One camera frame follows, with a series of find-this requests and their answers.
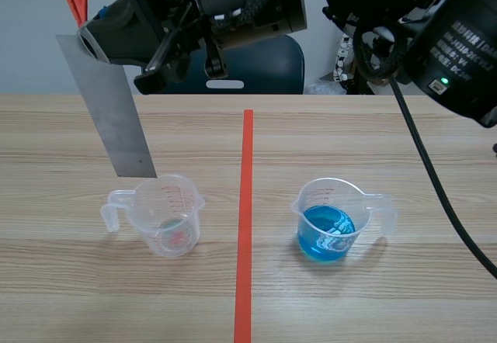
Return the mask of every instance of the wooden table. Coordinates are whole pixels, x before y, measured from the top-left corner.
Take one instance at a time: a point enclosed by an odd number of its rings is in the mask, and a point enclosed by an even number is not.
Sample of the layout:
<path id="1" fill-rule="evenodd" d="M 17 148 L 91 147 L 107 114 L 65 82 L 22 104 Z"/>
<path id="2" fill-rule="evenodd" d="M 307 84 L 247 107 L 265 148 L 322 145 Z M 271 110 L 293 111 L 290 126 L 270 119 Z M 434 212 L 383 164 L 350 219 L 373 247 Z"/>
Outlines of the wooden table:
<path id="1" fill-rule="evenodd" d="M 408 99 L 455 209 L 497 261 L 495 130 Z M 108 235 L 117 178 L 78 96 L 0 96 L 0 342 L 233 342 L 242 110 L 255 110 L 252 341 L 494 342 L 497 282 L 454 233 L 393 97 L 149 96 L 137 107 L 159 173 L 205 197 L 199 244 L 153 255 Z M 362 234 L 323 266 L 289 205 L 332 176 L 390 193 L 395 236 Z"/>

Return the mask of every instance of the metal plate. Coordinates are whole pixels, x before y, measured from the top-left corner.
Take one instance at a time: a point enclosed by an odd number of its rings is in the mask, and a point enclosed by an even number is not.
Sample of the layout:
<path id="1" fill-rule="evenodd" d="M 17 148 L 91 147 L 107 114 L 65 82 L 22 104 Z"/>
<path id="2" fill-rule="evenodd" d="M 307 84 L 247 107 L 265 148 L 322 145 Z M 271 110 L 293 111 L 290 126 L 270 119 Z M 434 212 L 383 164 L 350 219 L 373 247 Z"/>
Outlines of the metal plate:
<path id="1" fill-rule="evenodd" d="M 80 39 L 57 36 L 116 174 L 156 178 L 124 68 L 91 57 Z"/>

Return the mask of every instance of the measuring cup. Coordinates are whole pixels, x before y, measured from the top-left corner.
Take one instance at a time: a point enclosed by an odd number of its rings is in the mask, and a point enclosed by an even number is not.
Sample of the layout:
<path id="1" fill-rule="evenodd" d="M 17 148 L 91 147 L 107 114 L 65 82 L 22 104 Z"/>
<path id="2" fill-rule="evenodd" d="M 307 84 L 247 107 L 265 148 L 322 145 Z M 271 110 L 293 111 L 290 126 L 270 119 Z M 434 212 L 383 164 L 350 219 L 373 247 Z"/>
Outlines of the measuring cup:
<path id="1" fill-rule="evenodd" d="M 393 234 L 398 218 L 388 196 L 366 194 L 338 178 L 309 182 L 291 209 L 299 216 L 300 246 L 323 261 L 344 257 L 373 217 L 381 220 L 383 235 Z"/>
<path id="2" fill-rule="evenodd" d="M 200 237 L 199 210 L 205 201 L 196 186 L 181 175 L 163 175 L 135 190 L 116 190 L 100 213 L 109 232 L 119 230 L 118 209 L 157 255 L 180 256 Z"/>

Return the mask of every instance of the white wall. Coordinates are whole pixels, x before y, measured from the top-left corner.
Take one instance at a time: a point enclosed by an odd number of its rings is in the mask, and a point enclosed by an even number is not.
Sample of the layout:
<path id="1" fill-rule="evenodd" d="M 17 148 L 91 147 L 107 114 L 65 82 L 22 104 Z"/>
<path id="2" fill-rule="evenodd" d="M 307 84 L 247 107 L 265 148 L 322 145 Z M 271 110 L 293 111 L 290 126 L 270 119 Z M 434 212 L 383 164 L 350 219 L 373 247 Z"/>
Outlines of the white wall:
<path id="1" fill-rule="evenodd" d="M 114 0 L 89 0 L 89 16 Z M 305 0 L 309 29 L 294 34 L 304 51 L 306 80 L 334 66 L 339 31 L 321 9 L 325 0 Z M 0 0 L 0 93 L 78 93 L 55 40 L 77 26 L 65 0 Z M 138 70 L 127 69 L 133 77 Z"/>
<path id="2" fill-rule="evenodd" d="M 308 29 L 291 34 L 305 56 L 305 81 L 320 78 L 335 69 L 338 41 L 342 32 L 322 12 L 326 0 L 305 0 Z"/>

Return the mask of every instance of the plastic bag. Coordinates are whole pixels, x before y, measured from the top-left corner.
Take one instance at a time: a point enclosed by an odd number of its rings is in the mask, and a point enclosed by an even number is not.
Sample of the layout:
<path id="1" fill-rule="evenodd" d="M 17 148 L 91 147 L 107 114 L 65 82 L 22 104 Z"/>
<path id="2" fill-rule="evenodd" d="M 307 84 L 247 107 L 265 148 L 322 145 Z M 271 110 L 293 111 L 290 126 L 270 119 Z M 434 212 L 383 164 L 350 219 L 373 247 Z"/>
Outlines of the plastic bag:
<path id="1" fill-rule="evenodd" d="M 304 95 L 345 95 L 347 90 L 336 81 L 316 79 L 304 87 Z"/>

